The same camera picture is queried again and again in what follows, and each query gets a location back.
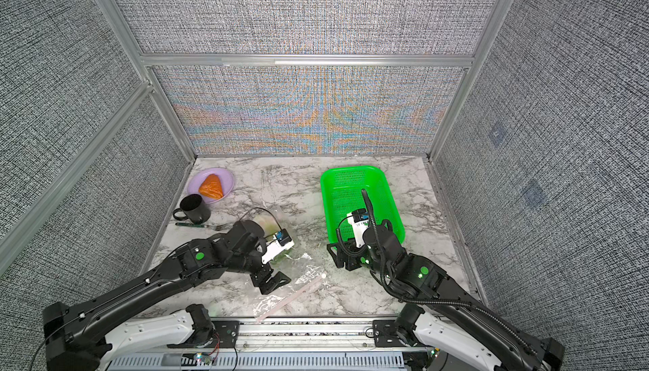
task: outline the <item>gray fabric wall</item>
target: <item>gray fabric wall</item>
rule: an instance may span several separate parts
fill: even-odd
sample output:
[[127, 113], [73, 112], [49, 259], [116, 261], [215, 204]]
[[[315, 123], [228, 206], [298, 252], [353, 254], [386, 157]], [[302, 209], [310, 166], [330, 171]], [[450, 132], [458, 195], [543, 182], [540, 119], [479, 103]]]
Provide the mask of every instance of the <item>gray fabric wall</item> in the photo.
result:
[[[92, 299], [138, 275], [186, 165], [143, 100], [0, 277], [0, 369], [26, 369], [46, 306]], [[44, 350], [37, 365], [45, 369]]]
[[140, 83], [93, 0], [2, 0], [0, 238]]
[[[462, 55], [473, 54], [494, 2], [116, 0], [145, 53]], [[460, 76], [341, 67], [156, 74], [200, 154], [425, 153]]]
[[[140, 83], [93, 0], [2, 1], [0, 237]], [[44, 307], [137, 275], [186, 165], [143, 100], [0, 276], [0, 370], [26, 370]]]
[[649, 369], [649, 0], [515, 0], [437, 162], [491, 306]]
[[199, 154], [425, 154], [450, 67], [156, 67]]
[[495, 0], [116, 0], [144, 52], [470, 54]]

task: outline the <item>purple plate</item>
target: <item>purple plate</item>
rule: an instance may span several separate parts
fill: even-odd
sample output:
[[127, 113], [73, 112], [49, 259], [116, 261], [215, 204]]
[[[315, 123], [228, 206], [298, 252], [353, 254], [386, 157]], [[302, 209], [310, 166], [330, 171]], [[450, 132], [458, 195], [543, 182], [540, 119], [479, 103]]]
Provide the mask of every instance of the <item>purple plate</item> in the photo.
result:
[[[200, 171], [193, 178], [190, 179], [190, 182], [187, 184], [187, 193], [188, 194], [199, 194], [199, 188], [202, 185], [203, 181], [207, 178], [208, 175], [213, 173], [219, 180], [221, 180], [221, 188], [223, 189], [223, 198], [228, 196], [228, 194], [234, 189], [234, 176], [232, 172], [226, 170], [225, 168], [208, 168], [206, 170]], [[201, 195], [206, 204], [213, 204], [218, 202], [221, 199], [214, 199]]]

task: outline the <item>metal bar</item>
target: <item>metal bar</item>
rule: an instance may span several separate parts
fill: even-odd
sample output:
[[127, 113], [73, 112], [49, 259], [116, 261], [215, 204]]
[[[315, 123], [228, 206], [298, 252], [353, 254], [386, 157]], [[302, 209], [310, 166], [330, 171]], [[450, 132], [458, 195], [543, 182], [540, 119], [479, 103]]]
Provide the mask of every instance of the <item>metal bar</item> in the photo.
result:
[[153, 97], [156, 108], [164, 122], [167, 124], [167, 127], [169, 128], [174, 140], [176, 140], [176, 144], [178, 144], [178, 147], [181, 149], [183, 156], [185, 156], [185, 159], [187, 159], [189, 163], [193, 164], [194, 161], [196, 161], [196, 150], [194, 150], [190, 137], [187, 135], [187, 132], [185, 132], [181, 120], [178, 118], [178, 115], [176, 115], [173, 106], [171, 106], [171, 102], [162, 90], [158, 77], [152, 70], [150, 70], [150, 68], [147, 68], [147, 71], [149, 73], [151, 85], [153, 85], [153, 94], [151, 96]]
[[179, 371], [179, 370], [336, 370], [336, 371], [377, 371], [410, 369], [404, 361], [403, 352], [390, 348], [358, 350], [348, 347], [345, 351], [297, 350], [285, 352], [272, 350], [237, 350], [222, 348], [210, 365], [196, 365], [195, 361], [181, 357], [182, 351], [169, 349], [161, 352], [139, 352], [114, 359], [109, 371]]
[[140, 76], [140, 79], [145, 81], [148, 79], [146, 68], [140, 59], [140, 45], [130, 27], [126, 23], [126, 19], [119, 11], [118, 4], [115, 0], [95, 0], [101, 12], [104, 14], [106, 21], [109, 23], [113, 32], [118, 38], [119, 43], [122, 45], [126, 56], [133, 64], [134, 70]]
[[54, 213], [56, 207], [68, 195], [84, 172], [95, 162], [99, 153], [112, 140], [115, 133], [128, 120], [130, 114], [138, 107], [142, 99], [149, 94], [151, 89], [149, 83], [140, 83], [128, 99], [109, 117], [97, 134], [79, 151], [63, 172], [43, 192], [43, 195], [0, 240], [0, 275], [4, 274], [4, 271], [9, 268], [14, 259], [28, 245], [50, 215]]
[[[330, 335], [330, 336], [241, 336], [236, 343], [239, 353], [246, 351], [426, 351], [426, 346], [416, 347], [381, 347], [374, 345], [374, 339], [363, 335]], [[222, 348], [221, 351], [234, 351]], [[142, 353], [201, 353], [204, 348], [168, 348], [166, 346], [152, 347], [142, 350]]]
[[164, 91], [162, 91], [162, 88], [158, 83], [158, 79], [142, 63], [142, 59], [140, 57], [140, 54], [142, 52], [140, 50], [140, 45], [135, 39], [133, 32], [130, 30], [128, 23], [126, 23], [126, 19], [121, 14], [118, 4], [115, 2], [115, 0], [95, 1], [97, 2], [97, 5], [99, 6], [104, 17], [108, 21], [110, 27], [113, 29], [113, 32], [117, 36], [119, 43], [122, 45], [122, 49], [124, 49], [126, 56], [128, 56], [128, 59], [133, 65], [134, 70], [140, 76], [140, 79], [143, 81], [149, 80], [152, 83], [154, 87], [153, 102], [158, 109], [158, 112], [162, 116], [164, 122], [167, 124], [171, 135], [176, 140], [176, 143], [183, 152], [183, 155], [185, 155], [185, 158], [187, 158], [189, 162], [193, 162], [195, 160], [195, 152], [193, 151], [193, 147], [191, 146], [191, 140], [187, 136], [187, 133], [185, 132], [183, 125], [178, 119], [178, 116], [176, 116], [173, 107], [171, 107], [167, 96], [165, 96]]
[[402, 54], [142, 54], [144, 65], [209, 65], [229, 67], [352, 66], [352, 67], [471, 67], [472, 55]]
[[455, 251], [458, 253], [459, 261], [462, 264], [462, 267], [464, 267], [466, 280], [470, 289], [469, 293], [472, 294], [474, 298], [481, 300], [485, 305], [489, 306], [487, 295], [485, 294], [482, 281], [480, 280], [480, 276], [476, 269], [476, 264], [471, 257], [471, 252], [468, 250], [464, 234], [462, 233], [458, 219], [453, 212], [453, 206], [450, 203], [446, 188], [444, 188], [444, 183], [441, 181], [434, 164], [424, 161], [424, 165], [426, 166], [426, 172], [428, 173], [430, 183], [433, 185], [437, 201], [442, 208], [442, 213], [444, 214], [444, 219], [447, 228], [449, 229], [451, 241], [455, 246]]
[[338, 334], [359, 334], [367, 330], [367, 324], [264, 324], [248, 325], [242, 324], [239, 327], [239, 335], [242, 334], [267, 334], [267, 333], [338, 333]]
[[269, 316], [261, 322], [257, 322], [254, 317], [219, 317], [212, 318], [212, 321], [235, 320], [244, 324], [255, 324], [263, 326], [264, 323], [366, 323], [372, 324], [373, 320], [395, 320], [395, 315], [356, 315], [356, 316]]
[[257, 157], [427, 157], [426, 154], [199, 154], [196, 158]]
[[187, 179], [190, 177], [191, 169], [193, 168], [193, 166], [194, 164], [191, 163], [187, 165], [187, 167], [185, 167], [183, 179], [181, 180], [181, 183], [178, 185], [178, 189], [176, 189], [176, 193], [174, 194], [173, 199], [169, 205], [169, 208], [167, 209], [167, 213], [165, 213], [162, 224], [160, 225], [160, 229], [158, 229], [158, 233], [156, 234], [156, 238], [153, 240], [153, 244], [151, 244], [149, 253], [147, 253], [147, 258], [144, 260], [144, 263], [142, 264], [142, 268], [140, 269], [140, 274], [144, 274], [146, 271], [149, 270], [151, 261], [153, 261], [153, 257], [156, 255], [156, 252], [158, 251], [158, 246], [160, 245], [162, 236], [164, 235], [165, 231], [167, 230], [167, 226], [169, 225], [169, 218], [171, 217], [171, 213], [173, 213], [176, 204], [178, 204], [178, 200], [181, 198], [181, 195], [183, 194], [183, 190], [185, 190], [185, 184], [187, 183]]
[[468, 72], [461, 80], [458, 91], [456, 92], [455, 97], [453, 97], [453, 100], [451, 101], [441, 123], [439, 124], [439, 129], [435, 134], [433, 145], [430, 148], [430, 161], [434, 161], [438, 158], [439, 153], [444, 146], [444, 142], [449, 137], [451, 129], [453, 128], [453, 125], [458, 118], [460, 110], [462, 110], [462, 106], [464, 105], [468, 94], [471, 92], [471, 88], [473, 87], [473, 84], [475, 83], [476, 78], [480, 73], [480, 68], [487, 58], [489, 51], [491, 50], [491, 46], [493, 45], [493, 42], [495, 41], [496, 36], [498, 35], [498, 32], [500, 31], [500, 28], [505, 21], [505, 16], [507, 15], [507, 12], [509, 11], [509, 8], [511, 7], [513, 1], [514, 0], [497, 0], [494, 4], [491, 16], [487, 20], [485, 28], [482, 32], [480, 42], [478, 42], [478, 45], [476, 46], [475, 62], [473, 63], [473, 66], [468, 69]]

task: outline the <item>fork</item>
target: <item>fork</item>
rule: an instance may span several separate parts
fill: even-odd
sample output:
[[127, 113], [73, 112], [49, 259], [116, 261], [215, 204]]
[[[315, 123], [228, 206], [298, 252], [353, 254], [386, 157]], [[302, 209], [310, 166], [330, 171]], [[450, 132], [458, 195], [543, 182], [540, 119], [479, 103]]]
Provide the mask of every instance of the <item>fork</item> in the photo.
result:
[[226, 224], [194, 224], [194, 223], [181, 223], [181, 222], [176, 222], [176, 226], [185, 226], [187, 228], [205, 228], [205, 229], [212, 229], [216, 231], [221, 231], [228, 227]]

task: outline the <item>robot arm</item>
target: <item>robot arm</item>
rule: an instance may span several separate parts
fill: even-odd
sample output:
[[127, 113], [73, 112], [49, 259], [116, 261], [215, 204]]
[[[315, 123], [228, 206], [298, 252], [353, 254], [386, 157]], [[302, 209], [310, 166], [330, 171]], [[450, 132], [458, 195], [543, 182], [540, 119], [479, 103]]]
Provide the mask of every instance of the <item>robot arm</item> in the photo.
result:
[[[282, 229], [280, 233], [288, 246], [292, 241], [288, 232]], [[239, 221], [228, 233], [194, 239], [178, 247], [154, 269], [96, 299], [72, 307], [62, 302], [50, 305], [43, 311], [48, 370], [93, 371], [106, 364], [106, 359], [126, 353], [125, 347], [132, 352], [131, 348], [139, 350], [160, 343], [207, 343], [213, 326], [201, 305], [191, 305], [157, 324], [140, 321], [132, 325], [127, 320], [169, 296], [218, 279], [226, 271], [250, 274], [252, 284], [262, 294], [269, 294], [291, 280], [281, 272], [272, 276], [268, 253], [262, 227], [254, 221]], [[169, 328], [167, 323], [174, 322], [175, 328]], [[164, 342], [153, 341], [157, 332], [144, 331], [155, 328], [171, 334], [164, 334]]]
[[[383, 221], [380, 225], [376, 223], [372, 204], [364, 189], [362, 194], [368, 216], [368, 226], [363, 232], [364, 245], [357, 249], [355, 240], [343, 242], [337, 229], [338, 243], [328, 245], [328, 250], [338, 268], [344, 266], [351, 271], [364, 266], [384, 287], [386, 293], [401, 302], [410, 303], [391, 329], [391, 333], [398, 337], [398, 340], [410, 346], [444, 346], [439, 343], [446, 342], [449, 348], [451, 340], [446, 339], [445, 335], [442, 338], [442, 335], [447, 333], [449, 336], [455, 336], [453, 341], [458, 344], [457, 350], [450, 348], [449, 352], [460, 358], [464, 358], [458, 355], [461, 352], [471, 353], [475, 366], [482, 364], [478, 369], [560, 369], [563, 359], [561, 344], [551, 338], [541, 341], [518, 330], [466, 293], [440, 266], [426, 257], [408, 253], [392, 232], [389, 221]], [[434, 309], [451, 319], [458, 327], [445, 326], [446, 331], [436, 329], [438, 323], [433, 322], [432, 317], [417, 305], [426, 305]], [[435, 330], [438, 335], [431, 340]], [[467, 334], [473, 339], [466, 339]], [[483, 354], [475, 350], [478, 346]]]

